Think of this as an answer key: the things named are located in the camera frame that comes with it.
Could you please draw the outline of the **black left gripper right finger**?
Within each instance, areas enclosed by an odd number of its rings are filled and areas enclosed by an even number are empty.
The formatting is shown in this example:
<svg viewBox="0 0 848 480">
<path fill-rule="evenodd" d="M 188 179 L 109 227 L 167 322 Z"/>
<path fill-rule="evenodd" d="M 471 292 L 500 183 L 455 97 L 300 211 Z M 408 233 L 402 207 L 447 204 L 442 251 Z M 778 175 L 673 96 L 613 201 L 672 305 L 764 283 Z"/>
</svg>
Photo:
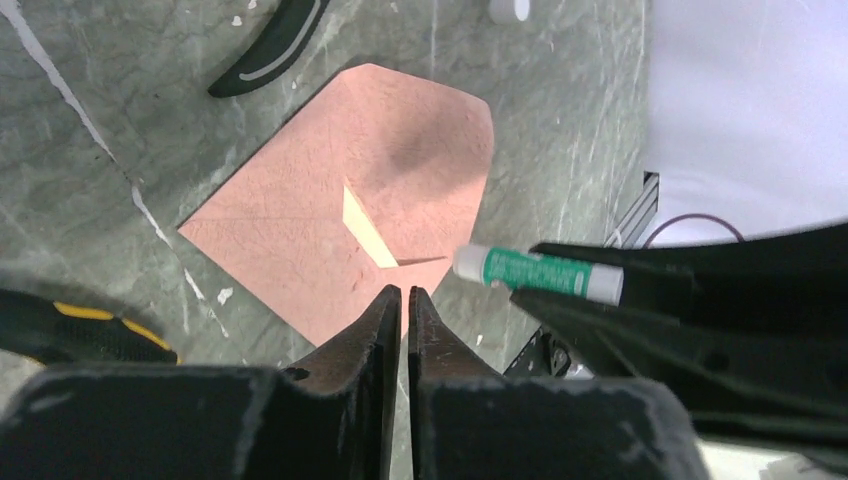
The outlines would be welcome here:
<svg viewBox="0 0 848 480">
<path fill-rule="evenodd" d="M 412 457 L 419 479 L 705 479 L 683 405 L 650 380 L 510 379 L 411 289 Z"/>
</svg>

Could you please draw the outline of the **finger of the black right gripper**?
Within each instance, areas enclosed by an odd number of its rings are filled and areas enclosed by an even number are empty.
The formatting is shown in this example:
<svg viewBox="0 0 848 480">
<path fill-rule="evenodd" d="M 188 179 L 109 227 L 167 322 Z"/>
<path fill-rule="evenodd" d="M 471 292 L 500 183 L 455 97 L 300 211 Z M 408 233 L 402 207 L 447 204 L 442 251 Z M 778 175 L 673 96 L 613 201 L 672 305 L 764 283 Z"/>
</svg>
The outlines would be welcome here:
<svg viewBox="0 0 848 480">
<path fill-rule="evenodd" d="M 704 437 L 796 451 L 847 448 L 847 344 L 720 332 L 538 290 L 511 301 L 595 375 L 667 386 Z"/>
<path fill-rule="evenodd" d="M 622 268 L 627 309 L 747 335 L 847 335 L 844 224 L 738 243 L 641 250 L 540 243 L 532 250 Z"/>
</svg>

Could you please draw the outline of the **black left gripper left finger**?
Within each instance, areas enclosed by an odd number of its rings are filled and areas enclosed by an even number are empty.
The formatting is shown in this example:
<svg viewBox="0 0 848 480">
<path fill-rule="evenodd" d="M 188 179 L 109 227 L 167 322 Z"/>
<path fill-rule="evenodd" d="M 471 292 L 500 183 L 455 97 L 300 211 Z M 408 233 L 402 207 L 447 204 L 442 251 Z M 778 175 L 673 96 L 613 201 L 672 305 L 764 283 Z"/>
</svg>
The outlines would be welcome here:
<svg viewBox="0 0 848 480">
<path fill-rule="evenodd" d="M 399 288 L 285 368 L 51 367 L 1 419 L 5 479 L 385 479 Z"/>
</svg>

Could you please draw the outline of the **pink paper envelope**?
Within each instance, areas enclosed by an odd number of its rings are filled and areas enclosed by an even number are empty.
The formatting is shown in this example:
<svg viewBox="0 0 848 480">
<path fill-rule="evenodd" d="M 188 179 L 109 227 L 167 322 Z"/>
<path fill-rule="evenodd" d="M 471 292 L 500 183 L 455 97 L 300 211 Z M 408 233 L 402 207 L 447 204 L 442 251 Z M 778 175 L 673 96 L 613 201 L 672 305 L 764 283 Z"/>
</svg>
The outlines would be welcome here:
<svg viewBox="0 0 848 480">
<path fill-rule="evenodd" d="M 482 99 L 371 63 L 327 83 L 180 227 L 314 345 L 386 285 L 434 290 L 492 164 Z"/>
</svg>

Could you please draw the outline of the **cream lined letter paper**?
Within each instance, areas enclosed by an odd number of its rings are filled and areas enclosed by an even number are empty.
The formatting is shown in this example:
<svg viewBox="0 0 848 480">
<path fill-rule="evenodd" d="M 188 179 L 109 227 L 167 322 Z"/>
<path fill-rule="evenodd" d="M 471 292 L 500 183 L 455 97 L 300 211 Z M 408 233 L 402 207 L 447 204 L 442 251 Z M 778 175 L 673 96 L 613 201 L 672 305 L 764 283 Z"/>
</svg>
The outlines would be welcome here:
<svg viewBox="0 0 848 480">
<path fill-rule="evenodd" d="M 398 267 L 399 264 L 382 235 L 347 185 L 343 187 L 342 205 L 343 224 L 371 260 L 381 269 Z"/>
</svg>

